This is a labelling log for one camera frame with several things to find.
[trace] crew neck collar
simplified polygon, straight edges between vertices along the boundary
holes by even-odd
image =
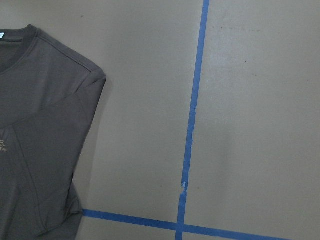
[[[0,42],[21,42],[15,54],[6,62],[0,64],[0,74],[7,71],[14,65],[16,65],[27,53],[29,48],[33,44],[33,40],[38,35],[39,28],[28,24],[24,28],[19,29],[3,29],[0,28],[0,33],[4,33],[4,36],[0,38]]]

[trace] t-shirt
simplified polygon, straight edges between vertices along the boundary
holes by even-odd
[[[73,174],[105,82],[40,28],[0,29],[1,240],[75,239]]]

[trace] vertical blue line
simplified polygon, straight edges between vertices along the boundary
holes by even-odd
[[[191,95],[191,103],[190,103],[189,121],[188,121],[188,129],[186,133],[186,143],[185,143],[185,151],[184,151],[184,161],[183,161],[183,171],[182,171],[182,181],[181,181],[183,192],[180,194],[180,199],[179,199],[175,240],[182,240],[182,236],[184,232],[187,191],[188,191],[188,184],[189,184],[189,170],[190,170],[190,163],[191,163],[192,143],[193,143],[193,132],[195,129],[195,121],[196,121],[196,108],[198,103],[202,59],[203,59],[204,46],[205,46],[209,2],[210,0],[203,0],[203,6],[202,6],[201,23],[200,23],[198,47],[196,52],[193,87],[192,87],[192,95]]]

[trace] blue tape strip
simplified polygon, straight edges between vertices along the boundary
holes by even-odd
[[[135,217],[135,216],[126,216],[121,214],[114,214],[102,211],[93,211],[88,209],[83,209],[83,215],[85,217],[94,218],[94,219],[103,219],[114,222],[126,223],[126,224],[135,224],[141,226],[147,226],[158,229],[167,229],[176,231],[177,224],[174,222],[168,221],[158,221],[153,219]],[[259,236],[246,234],[241,232],[219,230],[214,228],[206,228],[201,226],[192,226],[184,225],[183,231],[191,234],[206,235],[212,237],[221,237],[225,239],[233,240],[288,240],[283,238],[269,237],[269,236]]]
[[[234,240],[288,240],[284,238],[252,235],[247,233],[219,230],[219,229],[206,228],[201,226],[192,226],[192,225],[184,225],[184,232],[191,233],[191,234],[207,235],[212,237],[220,237],[225,239],[234,239]]]
[[[195,69],[194,69],[194,76],[193,76],[193,86],[192,86],[192,95],[191,95],[191,103],[190,103],[188,129],[186,133],[186,143],[185,143],[185,151],[184,151],[184,161],[183,161],[183,171],[182,171],[182,181],[181,181],[183,192],[181,193],[180,199],[179,199],[175,240],[182,240],[182,236],[184,232],[187,191],[188,191],[188,184],[189,184],[189,171],[190,171],[192,143],[193,143],[193,132],[195,129],[195,122],[196,122],[196,108],[198,103],[202,59],[203,59],[204,47],[205,47],[205,36],[206,36],[209,3],[210,3],[210,0],[203,0],[200,31],[199,31],[199,38],[198,38],[198,47],[196,52]]]
[[[134,216],[126,216],[114,213],[107,213],[102,211],[93,211],[88,209],[83,209],[83,215],[90,218],[95,219],[104,219],[115,222],[127,223],[127,224],[136,224],[142,226],[148,226],[159,229],[168,229],[168,230],[176,230],[176,224],[173,222],[167,221],[158,221],[153,219],[134,217]]]

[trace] shirt sleeve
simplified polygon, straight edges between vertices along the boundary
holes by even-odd
[[[37,196],[38,234],[81,212],[72,178],[105,82],[101,68],[93,70],[74,93],[12,125]]]

